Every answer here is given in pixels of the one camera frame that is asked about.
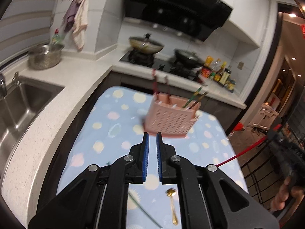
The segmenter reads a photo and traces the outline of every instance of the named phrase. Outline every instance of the tiled floor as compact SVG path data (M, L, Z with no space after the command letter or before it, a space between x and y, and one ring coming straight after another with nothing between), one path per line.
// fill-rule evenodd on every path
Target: tiled floor
M240 153L248 146L254 144L259 139L261 139L264 135L258 134L257 132L252 132L251 127L247 127L245 131L236 131L233 136L230 138L231 145L236 154ZM250 160L256 153L262 149L263 146L259 148L254 148L244 155L238 158L239 165L244 165L248 160ZM282 184L282 180L277 181L281 174L277 174L277 168L274 171L274 164L270 163L268 160L271 157L271 152L268 150L268 147L265 148L260 154L258 154L251 162L248 163L245 167L242 168L242 172L244 176L248 176L250 172L254 173L254 176L249 175L246 177L246 183L248 186L249 194L253 196L253 198L259 201L257 191L255 186L253 185L253 179L258 181L257 189L261 192L261 197L263 201L267 201L264 203L264 207L269 209L271 197L273 197L279 190L280 185Z

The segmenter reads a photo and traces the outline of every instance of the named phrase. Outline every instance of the towel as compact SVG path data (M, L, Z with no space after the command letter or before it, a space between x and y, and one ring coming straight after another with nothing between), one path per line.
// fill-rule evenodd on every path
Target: towel
M74 24L74 18L79 8L79 3L77 3L77 0L73 0L65 13L65 16L63 17L63 25L64 25L64 32L69 32Z
M89 0L77 0L77 2L80 2L80 5L74 18L72 38L77 49L81 51L85 44L85 30L88 26L87 16Z

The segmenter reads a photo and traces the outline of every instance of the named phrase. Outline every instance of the gas stove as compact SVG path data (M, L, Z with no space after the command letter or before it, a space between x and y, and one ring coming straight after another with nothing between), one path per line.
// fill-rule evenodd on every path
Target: gas stove
M198 78L199 71L196 69L185 68L184 65L177 60L170 62L162 59L157 59L154 57L154 55L143 54L135 49L126 53L120 59L120 61L150 67L180 77L184 77L195 82L200 80Z

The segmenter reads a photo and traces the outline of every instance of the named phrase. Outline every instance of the pink utensil holder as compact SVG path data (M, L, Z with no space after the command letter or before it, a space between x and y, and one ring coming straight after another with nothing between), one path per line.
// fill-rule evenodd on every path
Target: pink utensil holder
M154 95L145 118L144 131L153 135L161 132L163 137L184 138L199 119L199 117L195 117L195 113L201 103L198 102L192 109L186 110L182 107L188 99L171 95L169 101L170 104L168 104L167 94L159 93L158 100Z

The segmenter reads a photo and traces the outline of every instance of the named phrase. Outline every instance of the table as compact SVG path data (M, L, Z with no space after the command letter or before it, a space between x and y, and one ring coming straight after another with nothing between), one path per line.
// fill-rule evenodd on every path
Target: table
M123 87L107 89L97 100L70 151L62 173L57 193L65 188L86 167L100 167L113 163L129 153L132 145L142 142L142 120L152 101L152 95ZM216 117L198 111L199 120L183 139L163 138L163 142L175 146L176 153L193 164L207 166L218 164L235 155L225 132ZM220 167L246 192L247 186L237 160ZM161 185L158 177L156 137L149 136L147 178L144 184L130 184L129 192L163 228L174 226L171 219L170 199L165 191L177 185ZM174 205L180 219L178 195ZM157 229L137 206L128 199L127 229Z

